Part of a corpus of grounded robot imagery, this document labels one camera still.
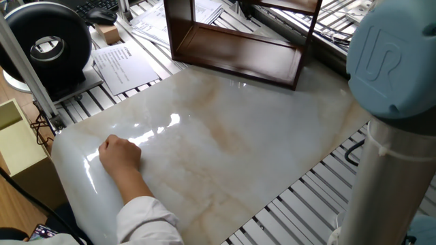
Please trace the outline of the person's bare hand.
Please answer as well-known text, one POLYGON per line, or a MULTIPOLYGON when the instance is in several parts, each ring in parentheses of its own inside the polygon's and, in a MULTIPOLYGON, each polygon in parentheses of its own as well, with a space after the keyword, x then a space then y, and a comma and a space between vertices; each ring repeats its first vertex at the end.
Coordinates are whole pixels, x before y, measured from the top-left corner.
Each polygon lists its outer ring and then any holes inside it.
POLYGON ((98 151, 104 169, 114 179, 140 168, 141 149, 126 139, 109 135, 98 151))

